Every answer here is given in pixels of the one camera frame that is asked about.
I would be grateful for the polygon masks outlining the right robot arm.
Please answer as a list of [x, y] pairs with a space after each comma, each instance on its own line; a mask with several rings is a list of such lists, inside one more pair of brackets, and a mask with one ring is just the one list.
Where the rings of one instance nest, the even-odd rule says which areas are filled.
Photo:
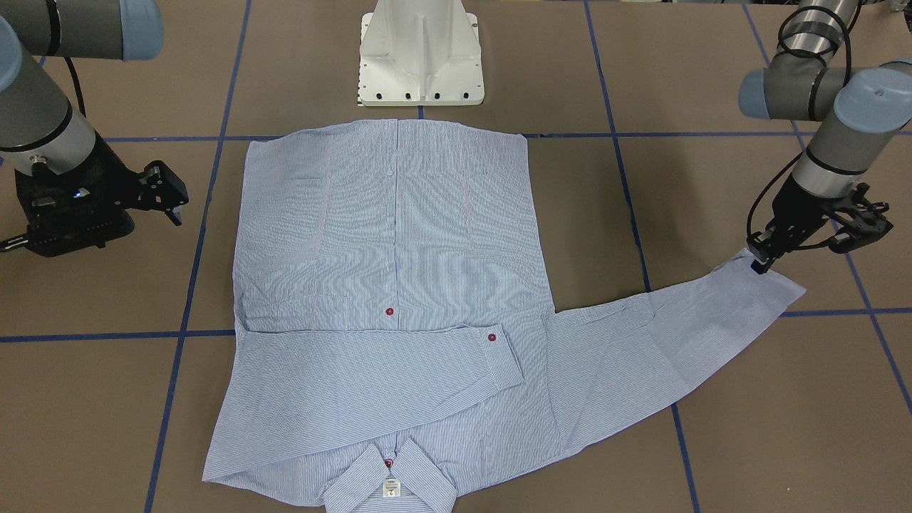
[[27, 225], [2, 250], [57, 257], [135, 227], [131, 209], [175, 225], [187, 188], [162, 160], [133, 172], [89, 123], [74, 58], [150, 61], [164, 42], [155, 1], [4, 1], [1, 152]]

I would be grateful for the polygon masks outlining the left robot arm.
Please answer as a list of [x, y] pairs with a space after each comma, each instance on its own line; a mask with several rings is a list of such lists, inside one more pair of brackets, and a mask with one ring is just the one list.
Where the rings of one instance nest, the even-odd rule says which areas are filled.
[[771, 63], [740, 84], [744, 115], [819, 124], [807, 148], [779, 172], [784, 184], [772, 199], [772, 220], [761, 231], [747, 227], [760, 275], [785, 254], [846, 254], [892, 230], [888, 204], [867, 198], [862, 177], [910, 123], [910, 61], [853, 67], [851, 33], [862, 6], [802, 1], [779, 27]]

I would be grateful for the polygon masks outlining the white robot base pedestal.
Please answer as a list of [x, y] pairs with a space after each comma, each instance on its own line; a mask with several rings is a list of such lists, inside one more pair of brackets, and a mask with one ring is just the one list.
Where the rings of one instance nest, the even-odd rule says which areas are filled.
[[478, 19], [460, 1], [379, 1], [361, 17], [359, 54], [363, 107], [485, 100]]

